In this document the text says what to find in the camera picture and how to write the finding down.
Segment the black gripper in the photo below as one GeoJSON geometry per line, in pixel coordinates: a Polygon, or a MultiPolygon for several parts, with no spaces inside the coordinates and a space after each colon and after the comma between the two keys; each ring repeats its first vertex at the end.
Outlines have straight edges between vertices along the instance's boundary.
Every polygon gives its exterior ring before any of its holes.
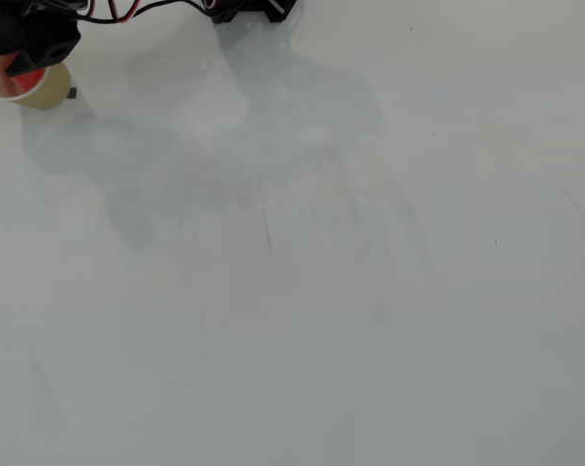
{"type": "Polygon", "coordinates": [[[63,13],[0,8],[0,58],[10,78],[61,63],[80,39],[77,22],[63,13]]]}

